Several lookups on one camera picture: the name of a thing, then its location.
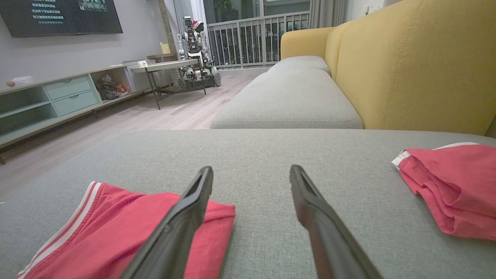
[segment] balcony railing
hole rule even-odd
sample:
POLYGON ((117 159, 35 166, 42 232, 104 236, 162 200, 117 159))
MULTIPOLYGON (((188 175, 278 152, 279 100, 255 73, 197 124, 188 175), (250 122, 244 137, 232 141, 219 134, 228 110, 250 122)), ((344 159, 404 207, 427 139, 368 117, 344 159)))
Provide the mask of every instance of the balcony railing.
POLYGON ((281 57, 281 37, 308 28, 309 12, 231 20, 207 25, 210 53, 218 68, 272 65, 281 57))

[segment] folded clothing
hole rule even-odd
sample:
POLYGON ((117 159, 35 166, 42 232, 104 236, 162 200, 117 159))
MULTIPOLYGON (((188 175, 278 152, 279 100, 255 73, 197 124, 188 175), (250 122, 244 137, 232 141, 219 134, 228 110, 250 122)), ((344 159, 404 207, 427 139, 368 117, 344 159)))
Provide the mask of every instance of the folded clothing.
POLYGON ((496 240, 496 148, 472 142, 406 149, 392 162, 441 231, 496 240))
MULTIPOLYGON (((92 182, 67 224, 17 278, 118 278, 179 198, 92 182)), ((218 278, 235 216, 233 205, 208 202, 184 278, 218 278)))

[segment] gray seat cushion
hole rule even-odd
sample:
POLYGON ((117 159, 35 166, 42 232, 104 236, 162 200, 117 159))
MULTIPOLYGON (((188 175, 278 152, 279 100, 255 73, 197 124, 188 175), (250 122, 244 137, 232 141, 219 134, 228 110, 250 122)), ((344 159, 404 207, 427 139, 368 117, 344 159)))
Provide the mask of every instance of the gray seat cushion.
POLYGON ((92 180, 147 194, 182 194, 210 165, 210 199, 236 205, 221 278, 315 278, 289 183, 299 164, 386 279, 491 278, 496 242, 443 234, 391 160, 406 148, 474 135, 344 129, 149 131, 104 143, 0 205, 0 278, 15 278, 62 227, 92 180))
POLYGON ((310 69, 323 70, 328 75, 331 75, 331 71, 329 69, 329 66, 327 66, 325 60, 322 59, 322 57, 311 55, 285 58, 272 66, 269 71, 293 71, 310 69))
POLYGON ((259 75, 224 105, 210 127, 363 128, 352 104, 321 70, 259 75))

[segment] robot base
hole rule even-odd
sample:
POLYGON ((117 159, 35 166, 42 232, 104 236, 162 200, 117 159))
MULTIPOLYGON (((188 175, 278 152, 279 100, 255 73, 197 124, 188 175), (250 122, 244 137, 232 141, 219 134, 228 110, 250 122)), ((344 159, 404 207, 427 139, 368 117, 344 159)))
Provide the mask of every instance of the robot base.
POLYGON ((203 78, 203 80, 189 80, 189 79, 178 79, 178 85, 180 89, 190 89, 197 87, 215 87, 221 85, 221 78, 219 73, 213 75, 208 75, 203 78))

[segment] red hat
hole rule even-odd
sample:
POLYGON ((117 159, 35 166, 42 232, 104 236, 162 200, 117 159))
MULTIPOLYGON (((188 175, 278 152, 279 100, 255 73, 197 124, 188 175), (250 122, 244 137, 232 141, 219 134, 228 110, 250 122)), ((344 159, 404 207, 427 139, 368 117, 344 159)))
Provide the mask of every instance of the red hat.
POLYGON ((201 21, 201 20, 195 20, 195 21, 193 21, 193 26, 192 26, 193 27, 193 30, 195 30, 202 23, 203 23, 203 21, 201 21))

